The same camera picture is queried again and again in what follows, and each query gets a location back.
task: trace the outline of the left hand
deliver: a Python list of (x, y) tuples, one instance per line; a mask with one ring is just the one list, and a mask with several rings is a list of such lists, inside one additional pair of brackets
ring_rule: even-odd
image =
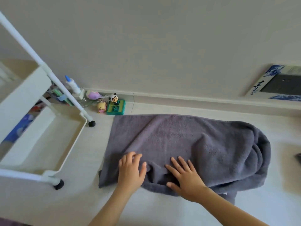
[(139, 173), (138, 166), (142, 154), (130, 152), (118, 162), (119, 175), (117, 188), (132, 195), (143, 183), (146, 175), (146, 162), (143, 163)]

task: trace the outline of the tiled floor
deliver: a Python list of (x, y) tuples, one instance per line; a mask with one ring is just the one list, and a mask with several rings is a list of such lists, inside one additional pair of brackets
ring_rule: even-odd
[[(218, 120), (249, 122), (272, 144), (268, 178), (261, 188), (240, 192), (236, 205), (270, 225), (301, 225), (301, 119), (217, 110), (127, 103), (126, 114), (174, 113)], [(43, 183), (0, 178), (0, 217), (32, 225), (87, 225), (114, 186), (98, 189), (97, 172), (109, 138), (112, 116), (90, 114), (95, 128), (85, 128), (58, 177), (58, 191)], [(220, 225), (202, 206), (180, 197), (139, 189), (130, 199), (119, 225)]]

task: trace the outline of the towel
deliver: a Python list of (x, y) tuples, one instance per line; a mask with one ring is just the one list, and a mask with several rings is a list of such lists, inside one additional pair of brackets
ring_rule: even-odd
[(140, 167), (147, 162), (143, 188), (176, 196), (166, 183), (179, 183), (164, 165), (181, 156), (191, 160), (207, 187), (232, 203), (237, 191), (264, 184), (271, 159), (267, 137), (245, 122), (175, 114), (116, 116), (99, 188), (117, 182), (118, 161), (131, 151), (143, 154)]

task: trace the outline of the green toy base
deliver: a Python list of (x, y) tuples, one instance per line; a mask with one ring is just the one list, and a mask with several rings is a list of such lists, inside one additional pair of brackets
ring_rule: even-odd
[(114, 105), (113, 102), (110, 102), (107, 109), (107, 115), (123, 115), (125, 107), (126, 101), (124, 100), (120, 100), (119, 105)]

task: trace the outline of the glue bottle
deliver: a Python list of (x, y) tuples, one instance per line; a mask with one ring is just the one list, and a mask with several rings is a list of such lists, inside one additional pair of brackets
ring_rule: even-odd
[(78, 87), (78, 85), (75, 83), (75, 81), (72, 78), (69, 78), (67, 75), (65, 75), (66, 78), (66, 84), (68, 84), (71, 89), (73, 90), (74, 94), (80, 94), (81, 89)]

